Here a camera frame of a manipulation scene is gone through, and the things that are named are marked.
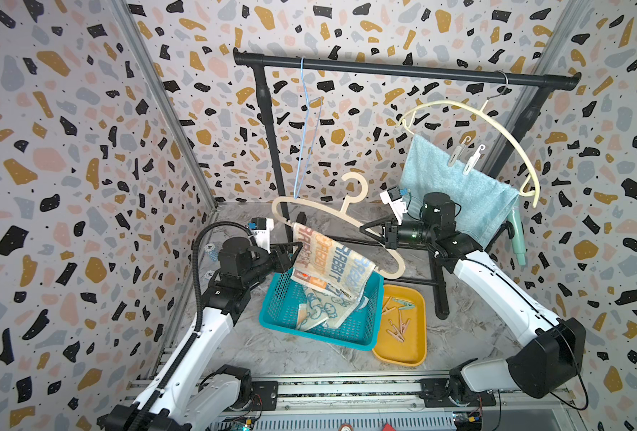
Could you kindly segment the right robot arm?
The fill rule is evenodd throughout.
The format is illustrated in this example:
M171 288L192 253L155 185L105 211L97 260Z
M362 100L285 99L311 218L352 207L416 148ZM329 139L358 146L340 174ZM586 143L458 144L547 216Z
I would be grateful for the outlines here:
M586 341L582 323L559 317L524 292L475 239L458 230L460 213L460 205L448 195L430 192L416 219L392 215L359 228L389 250L427 251L437 317L450 314L442 276L448 272L471 287L520 343L520 351L506 359L470 359L451 369L447 383L451 401L467 405L486 391L522 391L541 399L570 380L581 379Z

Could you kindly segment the yellow clothespin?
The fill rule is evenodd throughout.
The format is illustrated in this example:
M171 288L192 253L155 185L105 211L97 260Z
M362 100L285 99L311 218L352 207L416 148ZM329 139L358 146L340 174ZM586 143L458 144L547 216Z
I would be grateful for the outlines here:
M394 309L395 309L395 306L390 306L390 298L389 298L382 307L381 315L386 315L389 312L392 312Z

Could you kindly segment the beige pink clothespin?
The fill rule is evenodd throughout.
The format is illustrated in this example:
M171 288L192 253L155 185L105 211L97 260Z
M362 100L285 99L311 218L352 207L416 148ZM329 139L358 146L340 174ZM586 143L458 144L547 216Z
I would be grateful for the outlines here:
M404 343L404 342L406 341L406 340L405 340L405 337L404 337L404 338L402 338L402 337L400 337L400 336L399 336L399 334L397 334L397 327L398 327L398 326L399 326L399 325L395 325L395 323L393 323L393 322L391 321L391 322L390 322L390 328L389 328L389 329L387 329L387 330L386 330L386 332L387 332L388 334L390 334L390 336L391 336L391 337L393 337L394 339L396 339L398 342L400 342L400 343Z

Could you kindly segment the cream RABBIT lettered towel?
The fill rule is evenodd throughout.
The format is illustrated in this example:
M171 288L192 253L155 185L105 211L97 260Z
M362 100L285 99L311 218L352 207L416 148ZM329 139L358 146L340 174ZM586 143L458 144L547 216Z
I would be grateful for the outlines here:
M359 301L375 264L346 245L303 224L293 224L293 239L302 244L292 278L327 296Z

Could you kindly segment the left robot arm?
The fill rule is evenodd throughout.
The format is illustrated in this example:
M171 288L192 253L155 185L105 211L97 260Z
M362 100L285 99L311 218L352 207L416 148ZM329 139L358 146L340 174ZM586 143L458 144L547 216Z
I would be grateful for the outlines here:
M201 246L205 236L220 227L243 234L223 242L219 268L202 287ZM213 223L196 237L192 245L196 315L164 368L134 402L112 409L103 429L207 430L227 409L252 406L250 371L223 366L209 377L203 373L239 321L252 291L269 276L290 270L303 249L302 242L274 244L272 229L272 220L255 217L248 224Z

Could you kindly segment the beige plastic hanger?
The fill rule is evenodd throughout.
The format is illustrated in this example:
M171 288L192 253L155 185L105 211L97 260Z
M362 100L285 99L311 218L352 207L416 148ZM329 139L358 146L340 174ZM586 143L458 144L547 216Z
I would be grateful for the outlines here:
M314 208L320 212L339 218L343 220L344 222L347 222L347 224L351 224L354 227L360 227L363 223L353 217L350 217L350 215L347 214L347 210L349 210L349 207L352 204L360 203L366 199L367 194L369 192L369 183L367 179L365 179L365 177L363 177L360 173L357 173L357 172L345 173L342 175L341 180L342 181L357 181L361 187L361 190L359 191L357 195L345 196L340 210L331 208L331 206L327 204L322 204L322 203L309 200L309 199L295 199L292 197L280 196L274 199L271 203L271 211L274 216L274 219L282 224L285 224L288 227L293 227L293 222L290 221L290 217L288 217L287 215L282 215L281 210L279 209L279 206L281 204L293 203L298 206ZM399 279L405 273L406 263L404 259L402 258L402 256L397 251L388 250L388 253L395 260L395 262L397 262L397 270L395 272L388 272L378 266L376 266L374 269L377 273L383 276L383 278L386 278L389 280Z

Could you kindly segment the light teal towel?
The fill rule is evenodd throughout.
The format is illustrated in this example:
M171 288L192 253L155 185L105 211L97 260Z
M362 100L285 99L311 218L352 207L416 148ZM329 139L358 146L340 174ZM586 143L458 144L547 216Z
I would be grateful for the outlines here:
M445 193L461 206L458 230L485 247L515 207L519 192L483 172L465 174L464 163L449 167L448 161L449 155L436 145L420 136L413 138L399 183L409 192L408 214L419 217L427 193Z

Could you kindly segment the blue wire hanger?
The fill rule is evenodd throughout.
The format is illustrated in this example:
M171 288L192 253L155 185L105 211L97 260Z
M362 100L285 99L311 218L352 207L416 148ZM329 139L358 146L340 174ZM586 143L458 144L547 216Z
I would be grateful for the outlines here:
M322 113L323 108L323 97L316 97L314 99L310 98L310 92L308 88L308 83L305 78L305 57L301 58L300 62L300 82L302 84L302 92L304 98L304 108L305 108L305 116L304 122L302 126L302 134L300 141L300 154L298 157L297 163L297 171L295 172L295 178L293 182L293 199L298 199L302 192L302 187L304 185L304 181L308 175L308 170L311 164L311 158L313 154L313 148L315 146L316 136L318 133L320 122L318 122L313 129L313 135L311 137L311 141L308 140L310 124L311 124L311 104L313 102L318 103L318 114L316 116L316 120L320 120L320 114Z

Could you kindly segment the green clothespin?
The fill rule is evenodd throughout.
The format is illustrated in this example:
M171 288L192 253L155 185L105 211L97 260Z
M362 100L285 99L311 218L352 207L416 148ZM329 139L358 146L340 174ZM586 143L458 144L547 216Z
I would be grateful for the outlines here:
M397 305L397 309L399 309L400 311L415 309L415 304L405 299L391 298L390 303L394 303L395 305Z

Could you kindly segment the cream towel blue cartoon print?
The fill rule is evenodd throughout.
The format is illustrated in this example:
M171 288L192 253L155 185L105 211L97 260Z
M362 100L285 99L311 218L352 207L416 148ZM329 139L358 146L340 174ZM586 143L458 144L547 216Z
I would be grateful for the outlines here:
M306 301L299 305L296 330L308 332L322 327L338 329L354 312L362 310L369 298L362 296L359 301L330 296L309 287L304 287Z

